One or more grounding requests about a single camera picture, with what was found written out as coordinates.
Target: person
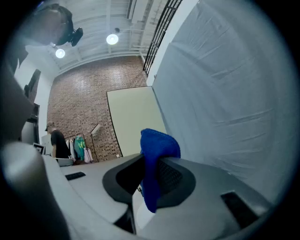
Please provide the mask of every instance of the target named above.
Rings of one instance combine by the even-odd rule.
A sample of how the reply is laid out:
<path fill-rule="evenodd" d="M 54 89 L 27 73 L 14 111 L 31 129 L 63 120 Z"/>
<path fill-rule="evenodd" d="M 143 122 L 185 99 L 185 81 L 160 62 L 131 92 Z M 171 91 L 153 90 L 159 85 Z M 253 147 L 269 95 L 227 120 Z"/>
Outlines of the person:
<path fill-rule="evenodd" d="M 28 52 L 26 45 L 63 45 L 67 42 L 75 46 L 83 36 L 82 28 L 74 31 L 72 13 L 59 4 L 38 7 L 17 30 L 7 49 L 7 58 L 11 71 L 16 71 L 25 60 Z"/>
<path fill-rule="evenodd" d="M 55 128 L 53 122 L 48 122 L 46 130 L 51 135 L 52 157 L 53 158 L 69 158 L 71 155 L 64 135 Z"/>

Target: green garment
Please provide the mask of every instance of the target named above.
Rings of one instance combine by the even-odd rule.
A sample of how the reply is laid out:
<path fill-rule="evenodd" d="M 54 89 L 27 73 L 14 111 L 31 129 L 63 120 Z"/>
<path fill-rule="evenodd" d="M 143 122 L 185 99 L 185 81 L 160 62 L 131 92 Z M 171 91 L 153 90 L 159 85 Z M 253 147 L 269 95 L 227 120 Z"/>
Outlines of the green garment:
<path fill-rule="evenodd" d="M 80 158 L 80 160 L 84 160 L 84 148 L 85 148 L 84 139 L 80 136 L 77 136 L 74 142 L 74 150 L 76 151 L 77 156 Z"/>

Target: blue cloth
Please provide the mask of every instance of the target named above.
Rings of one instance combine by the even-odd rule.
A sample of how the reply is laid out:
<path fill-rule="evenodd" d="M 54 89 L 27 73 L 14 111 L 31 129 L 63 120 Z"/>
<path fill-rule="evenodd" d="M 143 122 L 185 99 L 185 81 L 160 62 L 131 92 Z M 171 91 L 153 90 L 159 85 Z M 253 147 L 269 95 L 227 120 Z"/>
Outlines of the blue cloth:
<path fill-rule="evenodd" d="M 141 153 L 145 156 L 142 193 L 148 210 L 155 213 L 157 199 L 160 197 L 156 179 L 158 160 L 161 157 L 180 158 L 180 147 L 173 137 L 153 129 L 144 129 L 141 134 Z"/>

